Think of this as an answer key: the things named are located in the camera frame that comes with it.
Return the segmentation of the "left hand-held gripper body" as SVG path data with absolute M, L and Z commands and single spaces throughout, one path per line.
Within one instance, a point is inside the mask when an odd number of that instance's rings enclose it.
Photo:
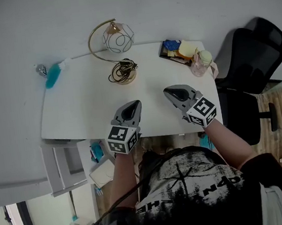
M 140 100 L 128 102 L 118 108 L 107 137 L 110 152 L 129 154 L 140 137 L 140 120 L 142 104 Z

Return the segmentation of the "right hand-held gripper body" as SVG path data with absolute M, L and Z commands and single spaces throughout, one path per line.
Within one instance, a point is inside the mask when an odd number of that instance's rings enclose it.
M 181 110 L 183 119 L 189 123 L 208 127 L 217 115 L 217 108 L 210 100 L 196 89 L 184 84 L 177 84 L 164 89 L 166 98 Z

